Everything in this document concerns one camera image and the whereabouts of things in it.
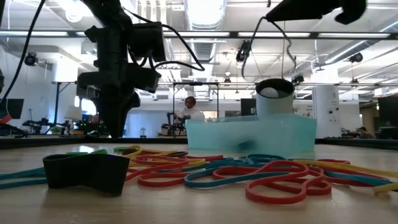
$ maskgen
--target table surface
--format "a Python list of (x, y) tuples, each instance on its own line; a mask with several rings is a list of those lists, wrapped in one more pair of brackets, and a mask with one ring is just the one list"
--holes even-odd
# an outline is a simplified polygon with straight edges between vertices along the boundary
[[(0, 151), (0, 172), (42, 167), (49, 154), (109, 149), (123, 144), (87, 144)], [(142, 145), (187, 150), (186, 145)], [(208, 153), (193, 152), (202, 155)], [(374, 169), (398, 170), (398, 151), (316, 145), (317, 158), (344, 159)], [(46, 185), (0, 190), (0, 223), (398, 223), (398, 193), (334, 185), (331, 195), (309, 196), (295, 205), (264, 205), (246, 199), (245, 183), (213, 189), (183, 185), (150, 188), (128, 182), (121, 197), (106, 198), (84, 187)], [(264, 195), (287, 196), (265, 187)]]

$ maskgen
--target person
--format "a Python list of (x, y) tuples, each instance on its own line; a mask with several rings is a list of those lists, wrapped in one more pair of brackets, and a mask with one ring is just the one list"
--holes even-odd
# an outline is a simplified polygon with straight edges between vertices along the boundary
[(185, 99), (185, 107), (181, 112), (174, 113), (174, 118), (205, 119), (205, 115), (196, 106), (197, 100), (193, 96)]
[(360, 127), (358, 129), (360, 135), (358, 136), (358, 138), (360, 139), (375, 139), (375, 135), (370, 133), (365, 127)]

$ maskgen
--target white column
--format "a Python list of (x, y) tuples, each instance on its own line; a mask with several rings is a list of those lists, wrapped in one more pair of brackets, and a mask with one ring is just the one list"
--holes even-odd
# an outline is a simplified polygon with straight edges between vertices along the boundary
[(312, 90), (317, 138), (341, 137), (340, 106), (337, 86), (316, 86)]
[[(61, 60), (56, 64), (53, 64), (53, 73), (55, 74), (55, 82), (74, 82), (78, 76), (78, 64), (72, 62), (69, 59)], [(55, 97), (57, 94), (57, 85), (54, 84), (51, 87), (51, 93), (49, 93), (51, 100), (49, 106), (50, 122), (53, 122), (55, 115)], [(57, 122), (63, 123), (65, 120), (65, 114), (67, 113), (70, 105), (75, 105), (76, 96), (76, 85), (68, 85), (59, 96), (58, 102), (58, 117)]]

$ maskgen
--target window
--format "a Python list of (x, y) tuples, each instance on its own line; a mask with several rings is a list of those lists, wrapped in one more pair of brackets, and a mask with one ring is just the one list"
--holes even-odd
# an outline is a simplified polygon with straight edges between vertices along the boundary
[[(75, 106), (79, 107), (79, 96), (75, 96)], [(83, 114), (88, 114), (88, 115), (96, 115), (97, 114), (97, 109), (91, 100), (82, 99), (81, 100), (81, 110), (82, 110)]]

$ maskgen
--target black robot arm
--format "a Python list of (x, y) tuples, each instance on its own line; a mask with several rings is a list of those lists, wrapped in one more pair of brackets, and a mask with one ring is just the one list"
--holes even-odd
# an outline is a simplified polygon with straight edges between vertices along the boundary
[[(156, 62), (165, 60), (163, 31), (160, 22), (133, 24), (124, 13), (119, 0), (81, 0), (91, 10), (103, 28), (85, 31), (97, 44), (97, 72), (78, 76), (80, 88), (95, 86), (99, 95), (91, 100), (112, 138), (123, 135), (127, 113), (140, 106), (135, 88), (154, 93), (161, 75), (155, 68), (143, 68), (140, 58)], [(127, 61), (127, 53), (133, 63)]]

